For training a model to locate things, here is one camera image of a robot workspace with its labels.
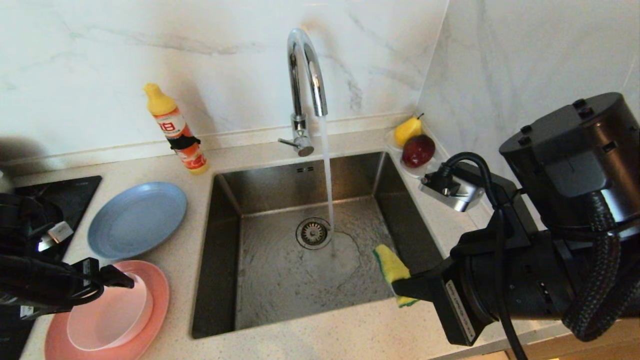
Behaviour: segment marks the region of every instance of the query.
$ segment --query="faucet handle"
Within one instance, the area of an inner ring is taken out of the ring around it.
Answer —
[[[298,144],[296,144],[296,143],[294,143],[293,141],[290,141],[290,140],[284,140],[282,138],[278,138],[278,141],[281,142],[281,143],[285,143],[287,145],[291,145],[291,146],[295,147],[296,150],[300,148],[300,145],[298,145]]]
[[[278,141],[293,146],[298,156],[301,157],[311,155],[314,151],[314,147],[311,145],[311,139],[307,136],[297,137],[294,141],[278,138]]]

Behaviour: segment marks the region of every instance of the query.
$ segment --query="chrome faucet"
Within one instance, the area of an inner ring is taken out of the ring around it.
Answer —
[[[293,146],[298,156],[308,156],[314,151],[314,147],[311,145],[311,138],[307,129],[307,114],[302,111],[300,99],[300,73],[298,68],[298,57],[300,55],[304,59],[303,66],[307,68],[307,79],[309,80],[316,116],[323,117],[327,113],[322,72],[320,71],[320,63],[318,63],[314,45],[304,30],[293,29],[289,33],[287,41],[289,79],[291,80],[291,96],[293,98],[293,114],[291,114],[293,141],[284,139],[278,139],[278,141]]]

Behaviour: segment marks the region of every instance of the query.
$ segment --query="dish soap bottle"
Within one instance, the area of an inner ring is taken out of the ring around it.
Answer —
[[[191,133],[175,101],[165,95],[157,84],[146,84],[143,89],[149,98],[147,109],[156,118],[182,164],[194,175],[207,171],[209,165],[200,150],[200,140]]]

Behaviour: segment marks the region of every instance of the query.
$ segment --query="yellow pear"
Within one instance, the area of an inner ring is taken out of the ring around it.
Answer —
[[[407,140],[422,134],[422,122],[420,121],[420,117],[423,115],[424,114],[420,114],[418,117],[412,117],[398,125],[394,131],[394,138],[396,139],[396,144],[398,144],[398,146],[403,147]]]

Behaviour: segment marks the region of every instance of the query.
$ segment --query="running water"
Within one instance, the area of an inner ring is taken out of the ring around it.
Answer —
[[[331,188],[331,166],[329,164],[329,138],[326,133],[326,117],[318,118],[320,123],[320,133],[322,134],[322,155],[324,158],[324,178],[326,181],[326,198],[329,203],[329,225],[331,229],[330,234],[333,234],[335,229],[333,224],[333,193]]]

